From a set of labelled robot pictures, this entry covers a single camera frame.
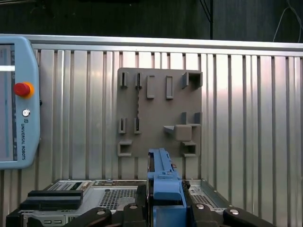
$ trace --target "bolt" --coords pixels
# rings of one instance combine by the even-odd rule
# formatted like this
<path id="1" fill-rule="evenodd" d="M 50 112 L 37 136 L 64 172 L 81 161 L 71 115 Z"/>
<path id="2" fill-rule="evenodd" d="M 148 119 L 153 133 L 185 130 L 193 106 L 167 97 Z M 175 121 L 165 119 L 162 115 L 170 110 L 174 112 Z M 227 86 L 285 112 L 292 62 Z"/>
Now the bolt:
<path id="1" fill-rule="evenodd" d="M 201 209 L 201 210 L 204 209 L 204 206 L 202 204 L 197 204 L 196 206 L 198 209 Z"/>
<path id="2" fill-rule="evenodd" d="M 239 212 L 237 210 L 230 210 L 229 212 L 232 213 L 233 215 L 238 215 L 239 214 Z"/>
<path id="3" fill-rule="evenodd" d="M 98 211 L 97 214 L 102 215 L 102 214 L 105 214 L 105 212 L 101 210 L 101 211 Z"/>

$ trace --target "gray pegboard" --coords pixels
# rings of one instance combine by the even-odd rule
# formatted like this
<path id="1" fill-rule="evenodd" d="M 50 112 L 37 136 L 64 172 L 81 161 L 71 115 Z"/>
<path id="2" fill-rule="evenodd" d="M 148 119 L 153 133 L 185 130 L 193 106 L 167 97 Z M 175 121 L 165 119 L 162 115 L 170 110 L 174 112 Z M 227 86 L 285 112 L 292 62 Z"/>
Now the gray pegboard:
<path id="1" fill-rule="evenodd" d="M 202 72 L 120 68 L 117 92 L 117 151 L 146 157 L 165 148 L 172 157 L 201 152 Z"/>

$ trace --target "dark background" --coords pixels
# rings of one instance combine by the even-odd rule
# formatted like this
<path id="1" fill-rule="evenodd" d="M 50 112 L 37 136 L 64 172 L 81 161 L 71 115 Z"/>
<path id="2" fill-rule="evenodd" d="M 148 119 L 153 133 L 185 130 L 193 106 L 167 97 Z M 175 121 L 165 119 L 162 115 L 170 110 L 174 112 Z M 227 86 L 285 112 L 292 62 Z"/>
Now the dark background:
<path id="1" fill-rule="evenodd" d="M 303 0 L 290 2 L 303 19 Z M 272 42 L 286 6 L 286 0 L 214 0 L 214 39 Z M 0 33 L 210 39 L 210 24 L 199 0 L 45 0 L 0 5 Z M 288 10 L 276 41 L 296 43 L 298 35 Z"/>

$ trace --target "emergency stop button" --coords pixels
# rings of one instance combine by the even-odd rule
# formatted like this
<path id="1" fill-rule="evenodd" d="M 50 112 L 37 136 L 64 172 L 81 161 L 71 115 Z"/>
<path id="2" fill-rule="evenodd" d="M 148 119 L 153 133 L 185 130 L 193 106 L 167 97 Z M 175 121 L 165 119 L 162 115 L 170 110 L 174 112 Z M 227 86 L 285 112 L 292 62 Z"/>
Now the emergency stop button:
<path id="1" fill-rule="evenodd" d="M 14 85 L 14 92 L 17 96 L 26 97 L 30 94 L 30 86 L 26 83 L 17 83 Z"/>

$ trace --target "universal robots logo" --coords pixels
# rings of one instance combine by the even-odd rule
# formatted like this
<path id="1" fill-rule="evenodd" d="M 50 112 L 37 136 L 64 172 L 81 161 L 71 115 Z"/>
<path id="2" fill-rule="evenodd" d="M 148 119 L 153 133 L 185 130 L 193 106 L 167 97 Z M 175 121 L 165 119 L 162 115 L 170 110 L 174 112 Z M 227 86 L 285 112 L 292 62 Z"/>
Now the universal robots logo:
<path id="1" fill-rule="evenodd" d="M 26 158 L 26 148 L 25 148 L 25 124 L 28 123 L 28 119 L 23 120 L 23 124 L 21 124 L 21 149 L 22 149 L 22 160 Z"/>

